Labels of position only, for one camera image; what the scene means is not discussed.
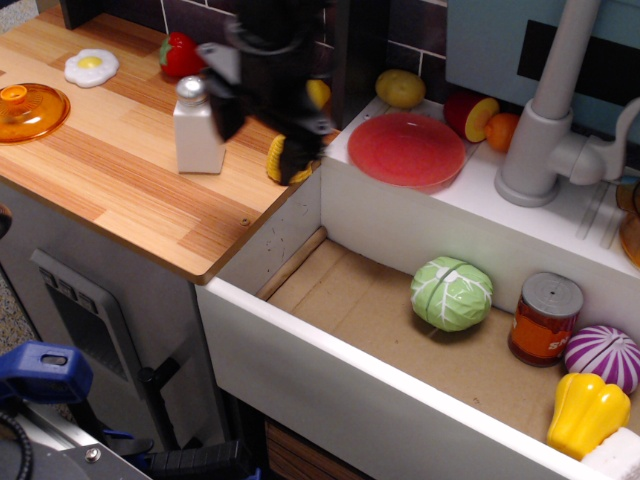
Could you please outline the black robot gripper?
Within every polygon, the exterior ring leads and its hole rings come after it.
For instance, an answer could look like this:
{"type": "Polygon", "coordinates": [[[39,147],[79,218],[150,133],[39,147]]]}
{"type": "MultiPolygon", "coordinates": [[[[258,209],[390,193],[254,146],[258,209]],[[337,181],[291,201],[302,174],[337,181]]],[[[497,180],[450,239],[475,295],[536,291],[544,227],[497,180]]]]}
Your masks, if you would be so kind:
{"type": "Polygon", "coordinates": [[[204,43],[197,53],[213,122],[223,141],[254,116],[283,137],[279,185],[322,158],[332,128],[313,105],[306,82],[313,78],[315,40],[329,1],[239,1],[224,24],[224,45],[204,43]]]}

